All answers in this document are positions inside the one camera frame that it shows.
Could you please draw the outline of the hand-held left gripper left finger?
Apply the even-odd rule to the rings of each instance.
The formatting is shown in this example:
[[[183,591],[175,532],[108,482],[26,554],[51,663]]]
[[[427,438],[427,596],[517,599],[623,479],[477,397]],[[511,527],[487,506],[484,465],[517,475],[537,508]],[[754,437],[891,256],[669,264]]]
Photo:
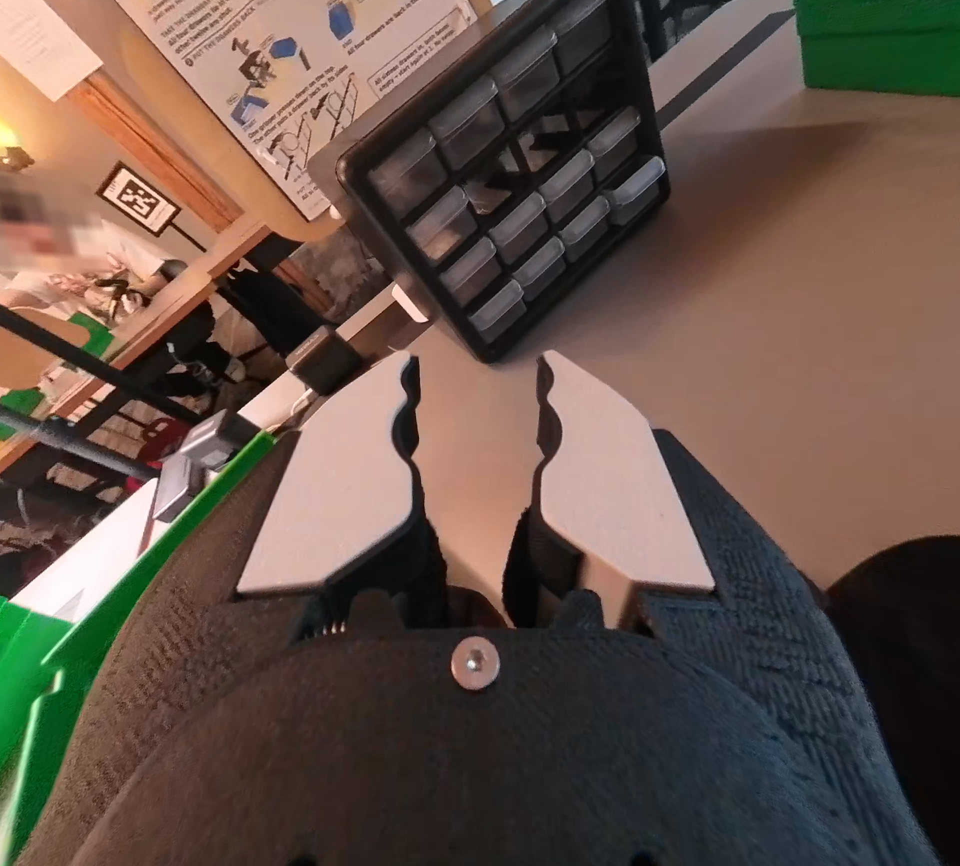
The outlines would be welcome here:
[[[338,587],[409,527],[423,500],[419,402],[419,360],[396,351],[318,407],[295,435],[238,595]]]

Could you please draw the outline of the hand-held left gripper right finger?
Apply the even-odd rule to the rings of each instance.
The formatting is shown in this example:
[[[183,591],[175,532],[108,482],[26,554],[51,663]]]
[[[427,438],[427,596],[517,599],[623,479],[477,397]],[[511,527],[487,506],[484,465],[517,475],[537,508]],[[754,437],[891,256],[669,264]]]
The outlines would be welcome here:
[[[593,592],[608,629],[641,590],[707,596],[714,574],[639,409],[554,349],[537,359],[535,574],[558,599]]]

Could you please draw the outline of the green plastic bin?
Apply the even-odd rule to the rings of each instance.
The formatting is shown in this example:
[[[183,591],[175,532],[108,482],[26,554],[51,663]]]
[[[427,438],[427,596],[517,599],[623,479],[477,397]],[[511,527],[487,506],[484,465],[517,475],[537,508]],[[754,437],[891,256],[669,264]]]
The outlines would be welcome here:
[[[793,0],[810,89],[959,96],[959,0]]]
[[[93,682],[141,596],[182,543],[269,454],[261,432],[77,624],[1,609],[1,863],[16,862],[54,788]]]

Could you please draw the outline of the group of clear drawers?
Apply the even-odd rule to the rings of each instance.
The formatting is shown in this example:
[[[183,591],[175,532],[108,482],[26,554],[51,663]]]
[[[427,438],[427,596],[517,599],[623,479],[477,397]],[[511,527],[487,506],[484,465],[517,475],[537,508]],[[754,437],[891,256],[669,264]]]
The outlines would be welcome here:
[[[390,272],[486,364],[669,195],[627,0],[558,0],[528,22],[366,175]]]

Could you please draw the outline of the black drawer cabinet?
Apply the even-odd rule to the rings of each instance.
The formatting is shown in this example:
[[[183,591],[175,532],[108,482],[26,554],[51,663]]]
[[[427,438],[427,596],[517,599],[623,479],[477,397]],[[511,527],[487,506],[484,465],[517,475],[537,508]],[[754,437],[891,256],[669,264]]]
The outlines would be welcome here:
[[[670,194],[635,0],[505,0],[308,162],[429,319],[494,364]]]

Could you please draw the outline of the black box device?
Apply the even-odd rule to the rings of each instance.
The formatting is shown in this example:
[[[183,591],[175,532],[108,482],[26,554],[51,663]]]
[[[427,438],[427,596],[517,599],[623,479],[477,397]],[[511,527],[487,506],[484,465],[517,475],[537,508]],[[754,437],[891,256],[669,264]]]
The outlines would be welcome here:
[[[329,397],[361,376],[367,359],[336,328],[322,325],[286,357],[288,371],[318,397]]]

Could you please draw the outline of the silver metal clamp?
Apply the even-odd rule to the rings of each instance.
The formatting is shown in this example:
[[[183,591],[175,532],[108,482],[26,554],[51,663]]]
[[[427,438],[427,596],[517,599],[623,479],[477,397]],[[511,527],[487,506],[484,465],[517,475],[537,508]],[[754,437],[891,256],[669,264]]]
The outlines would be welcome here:
[[[162,461],[151,518],[173,523],[206,488],[208,474],[221,471],[259,432],[252,421],[229,409],[193,427],[179,449]]]

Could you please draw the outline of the black stand pole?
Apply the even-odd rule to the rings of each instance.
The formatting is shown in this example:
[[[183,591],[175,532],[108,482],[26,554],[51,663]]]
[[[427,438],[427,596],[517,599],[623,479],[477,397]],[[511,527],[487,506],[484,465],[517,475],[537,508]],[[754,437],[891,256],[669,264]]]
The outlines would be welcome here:
[[[99,357],[86,353],[78,345],[25,318],[5,305],[1,306],[1,328],[52,356],[87,373],[95,380],[112,386],[136,400],[150,405],[163,414],[178,419],[190,427],[197,426],[202,417],[184,405],[174,402],[115,368]]]

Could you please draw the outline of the black textured chair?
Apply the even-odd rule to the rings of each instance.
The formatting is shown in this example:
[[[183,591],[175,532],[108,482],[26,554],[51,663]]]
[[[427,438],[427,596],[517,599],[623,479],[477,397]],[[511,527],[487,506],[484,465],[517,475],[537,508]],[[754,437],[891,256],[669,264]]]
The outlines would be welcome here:
[[[902,789],[943,864],[959,863],[959,537],[889,547],[825,592]]]

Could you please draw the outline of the black white marker sign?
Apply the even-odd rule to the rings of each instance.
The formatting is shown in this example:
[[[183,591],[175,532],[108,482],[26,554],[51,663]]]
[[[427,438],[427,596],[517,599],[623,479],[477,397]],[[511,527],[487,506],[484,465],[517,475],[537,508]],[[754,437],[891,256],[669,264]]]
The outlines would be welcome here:
[[[183,211],[160,188],[123,161],[113,165],[94,194],[153,237],[162,236]]]

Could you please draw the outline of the white paper sheet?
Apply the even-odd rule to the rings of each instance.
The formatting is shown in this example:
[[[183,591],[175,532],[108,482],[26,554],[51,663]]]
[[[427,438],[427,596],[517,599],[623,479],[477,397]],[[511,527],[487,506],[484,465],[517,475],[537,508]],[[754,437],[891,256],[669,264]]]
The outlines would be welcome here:
[[[44,0],[1,0],[1,57],[52,102],[103,65]]]

